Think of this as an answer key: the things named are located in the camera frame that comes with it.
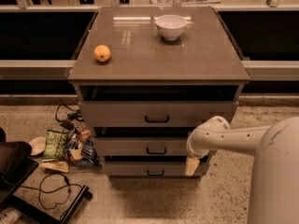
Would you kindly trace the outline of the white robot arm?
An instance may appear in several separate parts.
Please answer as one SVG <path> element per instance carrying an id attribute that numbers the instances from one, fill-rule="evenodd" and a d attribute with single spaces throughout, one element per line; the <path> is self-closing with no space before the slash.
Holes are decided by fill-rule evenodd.
<path id="1" fill-rule="evenodd" d="M 216 116 L 188 136 L 185 175 L 192 176 L 210 150 L 254 158 L 248 224 L 299 224 L 299 118 L 272 126 L 232 129 Z"/>

